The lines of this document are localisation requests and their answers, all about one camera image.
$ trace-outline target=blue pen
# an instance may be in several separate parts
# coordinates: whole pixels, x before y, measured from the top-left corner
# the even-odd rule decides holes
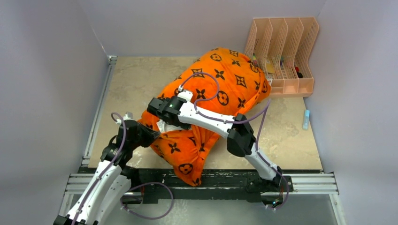
[[[308,130],[309,123],[310,123],[310,111],[306,109],[304,111],[303,130]]]

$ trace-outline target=plastic desk organizer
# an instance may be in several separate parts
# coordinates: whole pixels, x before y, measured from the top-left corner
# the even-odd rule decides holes
[[[272,78],[271,97],[312,94],[314,78],[308,58],[318,31],[314,17],[253,19],[245,55],[252,58],[254,53],[266,77]]]

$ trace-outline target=orange fabric with black pattern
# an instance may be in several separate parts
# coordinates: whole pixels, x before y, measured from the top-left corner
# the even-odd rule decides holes
[[[198,106],[210,111],[237,115],[245,114],[258,102],[266,98],[271,87],[261,69],[248,57],[225,48],[216,48],[194,62],[185,72],[158,95],[169,98],[178,94],[178,86],[190,75],[205,72],[213,75],[220,90],[217,98],[198,102]],[[193,92],[192,102],[208,99],[217,91],[214,80],[202,74],[195,75],[184,85]],[[147,111],[142,113],[140,123],[159,131],[159,119]],[[201,174],[206,157],[218,140],[219,135],[204,128],[192,125],[192,130],[177,130],[162,133],[151,145],[152,149],[174,168],[176,175],[192,186],[201,184]]]

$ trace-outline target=table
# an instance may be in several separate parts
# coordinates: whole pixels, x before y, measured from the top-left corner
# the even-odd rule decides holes
[[[118,125],[111,112],[122,116],[132,112],[134,119],[141,118],[151,99],[170,81],[188,68],[193,57],[118,57],[114,74],[108,84],[102,116],[99,118],[89,167],[97,167],[102,150],[109,139],[117,134]],[[247,118],[259,112],[266,100],[246,114]],[[314,135],[309,125],[302,129],[303,98],[274,98],[268,109],[261,132],[259,146],[282,169],[322,170]],[[257,134],[261,118],[251,121]],[[136,168],[171,168],[151,148],[137,148],[129,166]],[[220,139],[206,159],[205,169],[253,169],[244,158],[231,155],[226,150],[226,140]]]

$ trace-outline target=gray floor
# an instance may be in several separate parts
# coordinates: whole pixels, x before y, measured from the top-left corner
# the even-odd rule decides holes
[[[170,200],[140,205],[135,212],[155,217]],[[146,220],[117,206],[103,225],[337,225],[329,195],[291,195],[282,209],[272,212],[260,203],[241,200],[176,200],[171,212],[159,220]]]

